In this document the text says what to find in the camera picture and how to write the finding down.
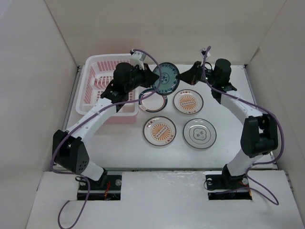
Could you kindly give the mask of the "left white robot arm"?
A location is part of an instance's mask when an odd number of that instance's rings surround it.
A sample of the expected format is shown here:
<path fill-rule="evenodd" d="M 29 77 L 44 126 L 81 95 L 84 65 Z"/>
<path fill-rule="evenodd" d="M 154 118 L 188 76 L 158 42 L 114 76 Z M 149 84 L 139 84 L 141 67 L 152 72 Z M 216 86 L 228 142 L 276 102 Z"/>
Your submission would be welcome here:
<path fill-rule="evenodd" d="M 149 88 L 160 79 L 148 64 L 141 69 L 127 62 L 116 65 L 113 78 L 97 100 L 96 104 L 76 124 L 53 135 L 52 162 L 90 180 L 95 189 L 102 189 L 107 182 L 107 171 L 90 160 L 86 141 L 127 103 L 131 103 L 129 92 L 141 86 Z"/>

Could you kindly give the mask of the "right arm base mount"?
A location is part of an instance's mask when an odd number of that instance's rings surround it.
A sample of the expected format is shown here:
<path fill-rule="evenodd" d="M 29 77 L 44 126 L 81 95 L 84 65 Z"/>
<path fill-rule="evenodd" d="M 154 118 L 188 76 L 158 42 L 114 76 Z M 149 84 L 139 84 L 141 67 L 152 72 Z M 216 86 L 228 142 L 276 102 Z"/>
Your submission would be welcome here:
<path fill-rule="evenodd" d="M 221 174 L 206 174 L 205 188 L 209 200 L 252 200 L 249 182 L 245 176 L 225 182 Z"/>

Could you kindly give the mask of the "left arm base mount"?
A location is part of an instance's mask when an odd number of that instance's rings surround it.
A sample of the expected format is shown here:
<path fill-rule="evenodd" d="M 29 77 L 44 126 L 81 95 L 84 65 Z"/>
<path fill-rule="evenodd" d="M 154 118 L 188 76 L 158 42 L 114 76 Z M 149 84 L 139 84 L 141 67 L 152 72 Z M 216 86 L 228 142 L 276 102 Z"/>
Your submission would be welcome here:
<path fill-rule="evenodd" d="M 75 180 L 79 183 L 77 200 L 85 200 L 88 192 L 88 184 L 82 177 L 76 177 Z M 89 179 L 90 193 L 88 200 L 101 201 L 117 201 L 121 200 L 122 175 L 110 174 L 106 177 L 106 181 L 102 182 L 102 186 Z"/>

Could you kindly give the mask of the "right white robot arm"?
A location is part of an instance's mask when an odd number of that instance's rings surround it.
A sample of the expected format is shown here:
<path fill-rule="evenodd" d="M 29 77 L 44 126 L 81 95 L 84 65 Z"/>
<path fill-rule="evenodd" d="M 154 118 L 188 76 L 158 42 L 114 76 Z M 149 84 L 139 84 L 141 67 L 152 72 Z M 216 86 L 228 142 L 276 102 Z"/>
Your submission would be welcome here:
<path fill-rule="evenodd" d="M 186 72 L 177 75 L 177 79 L 195 85 L 206 83 L 211 88 L 212 97 L 226 107 L 243 124 L 240 140 L 241 149 L 234 159 L 226 164 L 220 175 L 208 175 L 208 190 L 238 189 L 245 185 L 242 180 L 255 162 L 263 155 L 278 147 L 276 119 L 263 112 L 262 108 L 241 99 L 237 89 L 230 83 L 231 63 L 218 59 L 213 69 L 205 69 L 199 61 Z"/>

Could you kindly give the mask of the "blue patterned small plate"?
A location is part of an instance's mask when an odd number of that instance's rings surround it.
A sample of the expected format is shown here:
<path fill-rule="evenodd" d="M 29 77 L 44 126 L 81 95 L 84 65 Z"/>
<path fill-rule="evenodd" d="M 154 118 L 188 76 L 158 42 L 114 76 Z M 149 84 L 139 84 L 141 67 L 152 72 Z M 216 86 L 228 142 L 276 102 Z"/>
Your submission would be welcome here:
<path fill-rule="evenodd" d="M 162 71 L 162 76 L 161 84 L 156 93 L 159 95 L 170 95 L 178 88 L 180 80 L 176 77 L 180 74 L 179 70 L 170 62 L 163 62 L 159 66 Z"/>

